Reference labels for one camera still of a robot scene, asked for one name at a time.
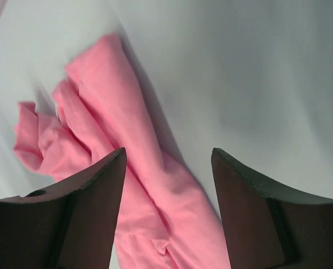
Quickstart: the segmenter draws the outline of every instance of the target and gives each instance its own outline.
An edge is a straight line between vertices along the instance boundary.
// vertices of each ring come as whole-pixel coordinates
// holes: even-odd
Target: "pink garment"
[[[115,245],[121,268],[231,268],[221,224],[190,174],[162,152],[119,38],[66,66],[59,119],[20,103],[15,154],[60,181],[119,147],[128,155]]]

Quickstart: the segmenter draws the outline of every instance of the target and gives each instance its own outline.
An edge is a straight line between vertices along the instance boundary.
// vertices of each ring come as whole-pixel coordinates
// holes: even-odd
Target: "crumpled pink towel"
[[[221,224],[190,174],[162,152],[115,34],[66,66],[59,120],[19,103],[15,154],[60,181],[119,147],[128,155],[115,245],[121,268],[231,268]]]

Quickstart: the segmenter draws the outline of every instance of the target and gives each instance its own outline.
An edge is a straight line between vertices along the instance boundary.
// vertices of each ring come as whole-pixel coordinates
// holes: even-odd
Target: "folded cloth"
[[[65,68],[53,92],[59,120],[19,103],[15,154],[60,181],[125,147],[128,167],[115,245],[121,268],[231,268],[219,219],[180,164],[161,151],[117,35]]]

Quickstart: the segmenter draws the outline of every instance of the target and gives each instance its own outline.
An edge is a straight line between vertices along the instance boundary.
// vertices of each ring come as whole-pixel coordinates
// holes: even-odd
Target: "gray surface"
[[[161,144],[216,208],[213,147],[333,198],[333,1],[314,0],[8,1],[0,18],[0,197],[51,183],[13,156],[16,102],[37,100],[52,113],[48,94],[63,65],[113,30]]]

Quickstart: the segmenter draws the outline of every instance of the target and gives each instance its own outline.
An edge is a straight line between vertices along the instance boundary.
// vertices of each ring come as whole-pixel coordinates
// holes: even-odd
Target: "pink cloth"
[[[128,155],[115,245],[121,268],[230,268],[221,224],[190,174],[161,151],[119,38],[66,66],[59,120],[20,103],[15,154],[60,181],[118,147]]]

